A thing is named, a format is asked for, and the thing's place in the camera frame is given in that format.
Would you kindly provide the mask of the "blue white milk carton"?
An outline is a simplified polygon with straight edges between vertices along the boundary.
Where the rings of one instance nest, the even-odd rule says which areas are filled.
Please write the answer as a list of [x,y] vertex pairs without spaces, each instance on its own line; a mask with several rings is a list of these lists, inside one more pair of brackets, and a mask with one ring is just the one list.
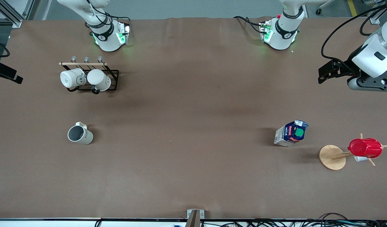
[[284,125],[276,131],[274,144],[283,147],[293,146],[304,139],[305,131],[308,126],[308,123],[301,120],[295,120]]

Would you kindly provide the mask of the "cream mug with grey inside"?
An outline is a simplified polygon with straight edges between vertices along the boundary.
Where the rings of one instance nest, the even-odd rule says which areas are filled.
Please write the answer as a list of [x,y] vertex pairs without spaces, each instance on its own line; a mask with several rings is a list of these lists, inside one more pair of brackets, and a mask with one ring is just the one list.
[[71,142],[88,145],[93,141],[94,135],[88,130],[87,125],[82,122],[76,122],[67,132],[67,138]]

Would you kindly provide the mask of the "red plastic cup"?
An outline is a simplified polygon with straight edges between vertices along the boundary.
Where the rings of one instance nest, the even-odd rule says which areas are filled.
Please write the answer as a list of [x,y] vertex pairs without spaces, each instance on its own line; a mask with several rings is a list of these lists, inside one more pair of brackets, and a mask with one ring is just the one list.
[[354,156],[372,159],[381,155],[383,146],[374,138],[356,138],[350,141],[348,150]]

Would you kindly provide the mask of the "white mug with round logo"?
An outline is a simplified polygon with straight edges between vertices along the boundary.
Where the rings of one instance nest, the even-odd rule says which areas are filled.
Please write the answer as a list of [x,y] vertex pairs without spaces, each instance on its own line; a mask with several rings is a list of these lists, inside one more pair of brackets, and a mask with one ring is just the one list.
[[62,71],[60,74],[61,83],[67,89],[75,89],[84,86],[87,82],[86,74],[80,68]]

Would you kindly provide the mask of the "wooden mug tree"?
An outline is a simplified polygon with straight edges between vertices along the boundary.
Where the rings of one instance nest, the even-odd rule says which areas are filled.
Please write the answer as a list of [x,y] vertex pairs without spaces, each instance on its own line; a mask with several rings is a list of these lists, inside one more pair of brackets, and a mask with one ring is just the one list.
[[[364,138],[363,134],[360,133],[359,138]],[[387,145],[384,145],[381,143],[383,146],[383,151],[385,148],[387,148]],[[322,147],[319,150],[319,161],[320,163],[326,168],[331,171],[338,171],[341,170],[345,165],[346,165],[346,160],[347,158],[354,158],[354,155],[350,153],[349,150],[343,151],[336,145],[326,145]],[[368,162],[372,165],[375,166],[376,164],[374,163],[374,158],[369,158]]]

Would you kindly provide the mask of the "plain white mug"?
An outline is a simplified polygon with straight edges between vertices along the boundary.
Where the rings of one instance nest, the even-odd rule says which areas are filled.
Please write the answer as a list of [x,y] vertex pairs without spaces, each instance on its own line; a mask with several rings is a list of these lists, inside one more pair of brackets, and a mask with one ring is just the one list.
[[99,94],[111,86],[111,79],[100,69],[93,69],[87,74],[87,81],[91,85],[91,91]]

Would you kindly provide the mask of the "brown table cover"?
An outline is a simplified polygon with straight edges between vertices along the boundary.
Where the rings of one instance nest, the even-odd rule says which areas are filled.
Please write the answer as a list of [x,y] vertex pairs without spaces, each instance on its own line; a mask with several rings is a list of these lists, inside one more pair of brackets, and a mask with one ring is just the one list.
[[[375,167],[318,158],[360,133],[387,144],[387,92],[318,84],[320,47],[343,21],[307,18],[276,51],[237,19],[136,20],[114,53],[80,20],[24,22],[2,59],[24,80],[0,79],[0,218],[387,219],[387,148]],[[101,56],[117,90],[67,91],[59,63],[73,56]],[[304,139],[274,144],[295,120]],[[90,144],[69,141],[76,122]]]

